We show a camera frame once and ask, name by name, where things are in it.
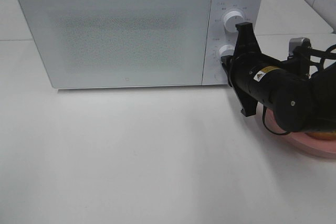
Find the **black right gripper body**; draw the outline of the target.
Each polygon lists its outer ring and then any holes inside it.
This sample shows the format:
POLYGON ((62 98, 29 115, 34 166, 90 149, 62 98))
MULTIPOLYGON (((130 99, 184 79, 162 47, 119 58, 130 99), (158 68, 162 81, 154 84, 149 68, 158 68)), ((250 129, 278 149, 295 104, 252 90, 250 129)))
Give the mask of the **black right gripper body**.
POLYGON ((253 83, 253 77, 258 72, 257 68, 262 63, 262 53, 242 54, 238 57, 233 55, 222 56, 221 63, 227 74, 227 79, 234 89, 239 101, 253 99, 262 101, 262 92, 250 85, 253 83))

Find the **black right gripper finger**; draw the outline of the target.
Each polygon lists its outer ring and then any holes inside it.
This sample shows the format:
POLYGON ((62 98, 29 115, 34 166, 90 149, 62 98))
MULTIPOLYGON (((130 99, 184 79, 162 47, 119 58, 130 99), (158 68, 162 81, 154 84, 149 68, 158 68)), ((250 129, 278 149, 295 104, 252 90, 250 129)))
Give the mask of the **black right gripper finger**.
POLYGON ((241 113, 245 117, 256 115, 257 100, 240 88, 235 89, 235 93, 242 107, 241 113))
POLYGON ((261 54, 261 50, 254 34, 253 24, 250 22, 243 22, 236 24, 238 37, 235 45, 234 57, 243 54, 261 54))

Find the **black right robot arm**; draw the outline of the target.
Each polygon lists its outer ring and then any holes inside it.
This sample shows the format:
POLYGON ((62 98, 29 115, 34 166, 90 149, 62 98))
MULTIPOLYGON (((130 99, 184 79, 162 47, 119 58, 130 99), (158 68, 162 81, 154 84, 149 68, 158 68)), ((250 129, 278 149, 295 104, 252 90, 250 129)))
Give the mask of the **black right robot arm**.
POLYGON ((245 117, 261 103, 285 132, 335 130, 335 64, 305 79, 266 55, 223 56, 221 62, 245 117))

